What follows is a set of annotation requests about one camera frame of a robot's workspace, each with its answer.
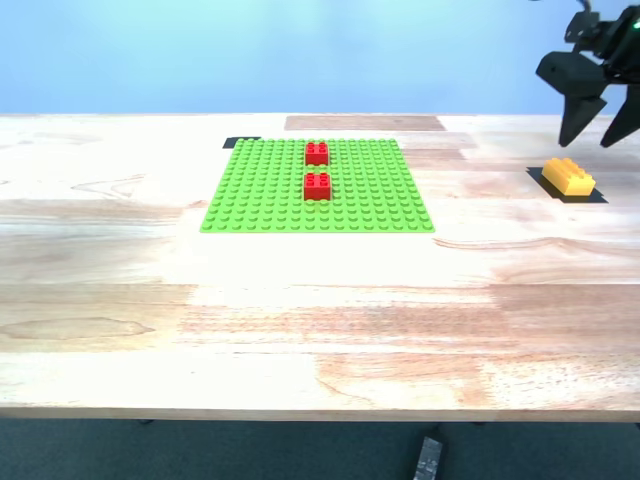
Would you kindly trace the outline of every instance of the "lego brick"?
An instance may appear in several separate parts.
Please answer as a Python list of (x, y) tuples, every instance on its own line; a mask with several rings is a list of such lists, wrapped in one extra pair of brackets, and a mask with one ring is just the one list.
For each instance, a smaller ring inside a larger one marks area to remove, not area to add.
[(597, 188), (594, 188), (589, 196), (563, 195), (549, 180), (542, 176), (542, 167), (529, 167), (527, 173), (551, 198), (556, 198), (562, 203), (609, 203)]
[(566, 196), (589, 196), (596, 182), (570, 158), (553, 158), (545, 163), (542, 176)]
[[(305, 165), (308, 140), (239, 140), (204, 233), (433, 232), (395, 140), (327, 139), (330, 165)], [(328, 173), (331, 200), (305, 201), (307, 173)]]
[(329, 165), (329, 147), (325, 142), (309, 142), (304, 151), (306, 165)]
[(224, 141), (222, 148), (234, 148), (238, 140), (260, 140), (261, 137), (229, 137)]
[(304, 176), (305, 200), (331, 200), (331, 179), (329, 174), (307, 173)]

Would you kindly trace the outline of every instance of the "wood grain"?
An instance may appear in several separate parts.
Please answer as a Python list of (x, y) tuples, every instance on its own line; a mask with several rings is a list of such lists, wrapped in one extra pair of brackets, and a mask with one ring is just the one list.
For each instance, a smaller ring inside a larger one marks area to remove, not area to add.
[(442, 132), (434, 115), (290, 115), (285, 130), (393, 130)]
[[(0, 117), (0, 415), (640, 421), (640, 137), (557, 117)], [(433, 235), (200, 235), (227, 136), (395, 138)], [(608, 204), (526, 174), (571, 156)], [(324, 255), (313, 269), (307, 259)]]

